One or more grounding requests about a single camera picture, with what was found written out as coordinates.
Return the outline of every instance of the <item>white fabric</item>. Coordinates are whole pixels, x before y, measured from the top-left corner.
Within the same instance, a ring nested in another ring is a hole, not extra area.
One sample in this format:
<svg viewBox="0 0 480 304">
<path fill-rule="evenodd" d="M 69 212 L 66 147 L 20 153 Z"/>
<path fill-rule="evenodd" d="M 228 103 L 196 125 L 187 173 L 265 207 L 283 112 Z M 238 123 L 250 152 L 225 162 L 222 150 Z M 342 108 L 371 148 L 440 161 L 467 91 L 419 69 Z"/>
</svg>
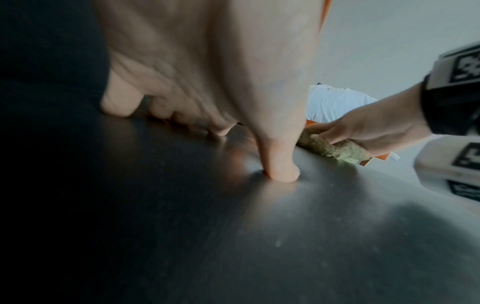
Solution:
<svg viewBox="0 0 480 304">
<path fill-rule="evenodd" d="M 340 89 L 329 85 L 310 86 L 305 115 L 308 120 L 315 122 L 331 122 L 355 108 L 377 100 L 349 88 Z"/>
</svg>

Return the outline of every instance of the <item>green sponge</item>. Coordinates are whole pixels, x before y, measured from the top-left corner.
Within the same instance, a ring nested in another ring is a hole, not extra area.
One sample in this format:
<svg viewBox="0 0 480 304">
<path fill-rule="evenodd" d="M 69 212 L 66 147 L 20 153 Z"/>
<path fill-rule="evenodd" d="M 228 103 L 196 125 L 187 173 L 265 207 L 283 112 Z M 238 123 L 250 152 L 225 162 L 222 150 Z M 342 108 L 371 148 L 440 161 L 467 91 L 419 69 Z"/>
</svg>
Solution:
<svg viewBox="0 0 480 304">
<path fill-rule="evenodd" d="M 330 145 L 322 138 L 311 138 L 313 134 L 321 132 L 312 129 L 304 129 L 296 145 L 315 154 L 333 157 L 349 163 L 357 163 L 359 160 L 369 160 L 372 156 L 350 139 Z"/>
</svg>

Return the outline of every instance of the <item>gray wall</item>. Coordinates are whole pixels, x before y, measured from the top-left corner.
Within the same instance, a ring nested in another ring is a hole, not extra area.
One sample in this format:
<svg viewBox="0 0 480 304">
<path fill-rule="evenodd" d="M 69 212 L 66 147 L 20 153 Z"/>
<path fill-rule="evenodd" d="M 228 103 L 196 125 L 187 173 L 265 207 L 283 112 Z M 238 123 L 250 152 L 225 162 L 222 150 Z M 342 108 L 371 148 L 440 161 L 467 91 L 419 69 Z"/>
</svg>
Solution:
<svg viewBox="0 0 480 304">
<path fill-rule="evenodd" d="M 333 0 L 320 34 L 314 83 L 384 98 L 420 82 L 439 54 L 480 40 L 480 0 Z M 368 166 L 417 184 L 413 161 Z"/>
</svg>

